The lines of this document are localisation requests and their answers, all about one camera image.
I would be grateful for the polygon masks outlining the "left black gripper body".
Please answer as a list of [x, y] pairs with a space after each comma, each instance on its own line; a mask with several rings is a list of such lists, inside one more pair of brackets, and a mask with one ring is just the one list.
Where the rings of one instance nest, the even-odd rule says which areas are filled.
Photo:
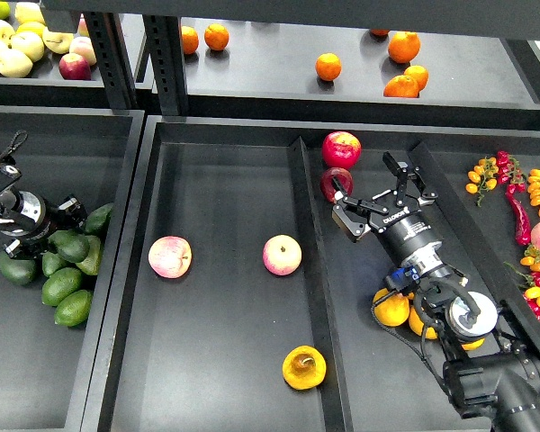
[[24, 244], [24, 252], [46, 252], [48, 237], [57, 230], [57, 206], [41, 196], [27, 191], [9, 191], [13, 203], [5, 209], [2, 218], [8, 228], [2, 232]]

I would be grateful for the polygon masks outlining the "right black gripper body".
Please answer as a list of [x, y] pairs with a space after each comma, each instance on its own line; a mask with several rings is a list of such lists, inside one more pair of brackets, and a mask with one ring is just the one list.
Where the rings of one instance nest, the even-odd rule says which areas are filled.
[[422, 213], [419, 200], [406, 194], [396, 204], [397, 193], [384, 191], [373, 202], [388, 210], [386, 215], [370, 212], [369, 225], [397, 267], [439, 268], [437, 255], [442, 241]]

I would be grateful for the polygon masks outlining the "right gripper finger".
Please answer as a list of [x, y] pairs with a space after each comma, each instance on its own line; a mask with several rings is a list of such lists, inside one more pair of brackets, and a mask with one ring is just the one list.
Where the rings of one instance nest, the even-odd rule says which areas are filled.
[[[419, 166], [410, 166], [406, 162], [399, 162], [390, 152], [383, 153], [382, 162], [397, 179], [394, 201], [398, 207], [405, 207], [408, 199], [416, 200], [419, 206], [431, 205], [435, 202], [437, 192], [426, 184]], [[418, 190], [417, 196], [408, 194], [409, 183], [413, 183]]]
[[346, 236], [356, 243], [372, 229], [369, 222], [370, 213], [384, 215], [385, 207], [374, 201], [349, 196], [336, 175], [331, 179], [331, 184], [335, 189], [332, 218]]

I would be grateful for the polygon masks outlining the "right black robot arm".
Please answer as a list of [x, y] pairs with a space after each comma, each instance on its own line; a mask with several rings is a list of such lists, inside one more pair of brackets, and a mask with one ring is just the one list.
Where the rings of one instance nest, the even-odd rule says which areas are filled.
[[394, 335], [382, 312], [406, 302], [421, 323], [413, 350], [461, 418], [487, 418], [494, 431], [540, 431], [540, 356], [500, 329], [502, 307], [468, 290], [466, 275], [439, 256], [442, 241], [422, 211], [437, 194], [419, 167], [390, 153], [382, 160], [396, 185], [369, 200], [351, 196], [341, 175], [326, 182], [337, 225], [354, 242], [374, 234], [394, 264], [371, 306], [375, 322]]

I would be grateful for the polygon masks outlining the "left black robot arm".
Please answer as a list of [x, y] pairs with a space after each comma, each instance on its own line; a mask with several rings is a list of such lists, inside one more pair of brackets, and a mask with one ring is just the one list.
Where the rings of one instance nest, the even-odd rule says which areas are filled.
[[27, 139], [28, 132], [18, 130], [0, 152], [0, 232], [11, 240], [4, 252], [12, 259], [38, 258], [53, 250], [49, 244], [52, 234], [58, 230], [81, 233], [87, 218], [86, 208], [72, 194], [55, 205], [16, 186], [22, 172], [13, 153]]

